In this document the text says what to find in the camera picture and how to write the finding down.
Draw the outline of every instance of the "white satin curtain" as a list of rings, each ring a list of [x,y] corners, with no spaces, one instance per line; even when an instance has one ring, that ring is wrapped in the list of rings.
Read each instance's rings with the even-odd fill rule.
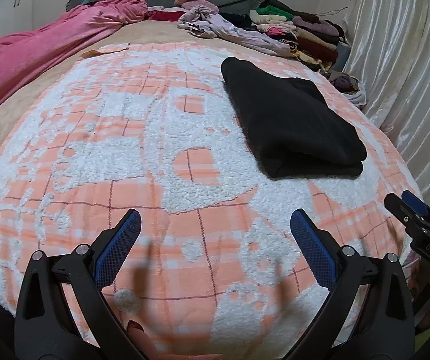
[[[430,0],[352,0],[345,72],[366,116],[394,143],[430,204]]]

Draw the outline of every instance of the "metal pin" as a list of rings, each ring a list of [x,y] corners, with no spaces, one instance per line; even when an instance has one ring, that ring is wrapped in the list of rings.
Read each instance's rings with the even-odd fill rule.
[[[32,254],[32,259],[34,259],[35,261],[38,261],[39,259],[41,259],[43,257],[43,253],[40,250],[37,250],[34,254]]]
[[[353,256],[353,254],[355,254],[355,249],[353,249],[351,246],[343,246],[341,251],[345,256]]]
[[[394,253],[388,253],[387,258],[392,263],[394,263],[394,262],[396,263],[398,261],[398,256],[396,256],[396,254],[394,254]]]
[[[83,255],[88,252],[88,245],[82,244],[77,246],[77,254]]]

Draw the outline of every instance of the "wire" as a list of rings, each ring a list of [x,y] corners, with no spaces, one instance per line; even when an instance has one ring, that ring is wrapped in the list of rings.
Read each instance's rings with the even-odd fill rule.
[[[331,11],[323,12],[323,13],[316,13],[315,15],[318,15],[318,16],[330,16],[330,15],[336,15],[336,14],[340,13],[342,10],[344,10],[344,9],[346,9],[346,8],[348,8],[348,7],[345,7],[345,8],[342,8],[342,9],[338,9],[338,10],[333,9],[333,10],[331,10]]]

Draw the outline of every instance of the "textured blue pad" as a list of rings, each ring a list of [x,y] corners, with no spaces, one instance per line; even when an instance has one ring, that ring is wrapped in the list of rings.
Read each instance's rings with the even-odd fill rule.
[[[401,194],[401,200],[403,200],[406,205],[410,206],[410,208],[419,216],[428,215],[428,206],[420,199],[418,199],[415,195],[413,195],[410,191],[403,191],[403,193]]]
[[[140,214],[134,210],[95,263],[93,281],[99,290],[112,285],[130,249],[140,235],[140,230]]]
[[[290,230],[318,284],[329,291],[334,290],[337,283],[335,261],[298,210],[292,214]]]

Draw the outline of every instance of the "bed sheet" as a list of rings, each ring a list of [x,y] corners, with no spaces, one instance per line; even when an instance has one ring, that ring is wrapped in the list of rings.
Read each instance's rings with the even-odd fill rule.
[[[34,250],[63,254],[91,243],[133,207],[141,236],[103,289],[121,322],[140,322],[171,353],[276,358],[327,295],[290,235],[294,209],[362,254],[406,256],[409,239],[383,198],[419,191],[387,137],[298,62],[232,46],[106,46],[41,93],[0,147],[0,303],[15,310]],[[224,90],[228,56],[314,81],[364,141],[362,175],[262,174]]]

